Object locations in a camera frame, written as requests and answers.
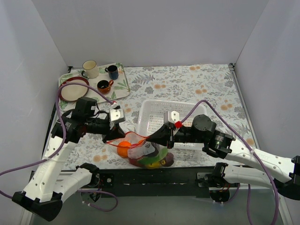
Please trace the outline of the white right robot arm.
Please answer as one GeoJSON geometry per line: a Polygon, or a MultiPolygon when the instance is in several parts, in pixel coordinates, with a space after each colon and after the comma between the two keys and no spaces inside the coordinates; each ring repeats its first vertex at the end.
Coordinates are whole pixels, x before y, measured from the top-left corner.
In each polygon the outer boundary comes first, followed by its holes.
{"type": "Polygon", "coordinates": [[[194,117],[186,127],[177,121],[164,124],[147,137],[148,142],[172,148],[175,143],[202,143],[203,152],[214,158],[241,163],[241,166],[216,163],[211,173],[198,178],[208,187],[244,183],[266,188],[275,187],[279,194],[300,199],[300,157],[279,157],[259,149],[249,150],[240,140],[216,130],[215,122],[204,114],[194,117]]]}

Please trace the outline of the fake green cucumber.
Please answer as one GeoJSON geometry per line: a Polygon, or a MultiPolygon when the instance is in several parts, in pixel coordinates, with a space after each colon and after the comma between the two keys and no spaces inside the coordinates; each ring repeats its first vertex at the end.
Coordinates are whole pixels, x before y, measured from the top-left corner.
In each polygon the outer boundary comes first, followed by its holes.
{"type": "Polygon", "coordinates": [[[163,158],[165,158],[167,153],[168,153],[168,149],[166,147],[163,147],[158,151],[158,154],[156,156],[143,156],[142,158],[138,159],[137,161],[139,164],[142,164],[142,165],[153,164],[153,163],[156,163],[156,162],[162,160],[163,158]]]}

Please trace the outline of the fake watermelon slice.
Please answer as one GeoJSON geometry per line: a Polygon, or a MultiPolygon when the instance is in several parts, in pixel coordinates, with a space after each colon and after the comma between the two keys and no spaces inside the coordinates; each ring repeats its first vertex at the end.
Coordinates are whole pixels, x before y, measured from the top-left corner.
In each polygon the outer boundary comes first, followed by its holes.
{"type": "Polygon", "coordinates": [[[138,146],[137,143],[135,143],[128,149],[128,158],[138,159],[153,152],[155,152],[155,147],[153,147],[150,142],[145,142],[143,146],[138,146]]]}

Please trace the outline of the fake yellow lemon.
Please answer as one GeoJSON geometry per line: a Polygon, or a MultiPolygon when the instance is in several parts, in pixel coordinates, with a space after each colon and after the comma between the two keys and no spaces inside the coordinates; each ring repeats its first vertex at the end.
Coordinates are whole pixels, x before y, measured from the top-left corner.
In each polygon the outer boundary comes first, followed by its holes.
{"type": "Polygon", "coordinates": [[[160,168],[161,166],[162,165],[159,162],[155,162],[155,163],[152,163],[152,164],[145,165],[145,168],[147,168],[147,169],[157,169],[157,168],[160,168]]]}

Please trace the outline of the clear zip top bag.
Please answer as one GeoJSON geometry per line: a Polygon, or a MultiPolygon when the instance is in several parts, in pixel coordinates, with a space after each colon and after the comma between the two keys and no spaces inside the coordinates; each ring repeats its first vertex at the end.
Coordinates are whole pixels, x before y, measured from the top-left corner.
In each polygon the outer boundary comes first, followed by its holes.
{"type": "Polygon", "coordinates": [[[174,155],[166,147],[148,142],[145,136],[132,131],[125,133],[124,138],[108,141],[107,144],[133,166],[157,169],[174,164],[174,155]]]}

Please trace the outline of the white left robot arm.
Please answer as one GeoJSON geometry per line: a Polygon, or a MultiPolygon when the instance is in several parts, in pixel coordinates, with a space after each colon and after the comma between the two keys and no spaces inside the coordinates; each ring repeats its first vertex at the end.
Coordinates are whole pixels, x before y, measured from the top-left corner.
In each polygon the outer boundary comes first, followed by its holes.
{"type": "Polygon", "coordinates": [[[100,188],[103,176],[100,169],[84,163],[76,172],[57,184],[57,178],[80,139],[86,134],[102,135],[103,142],[125,136],[119,123],[125,121],[121,107],[114,102],[110,111],[98,109],[95,99],[81,97],[75,108],[62,114],[51,132],[42,162],[28,185],[15,192],[12,201],[46,221],[54,220],[63,203],[82,187],[100,188]]]}

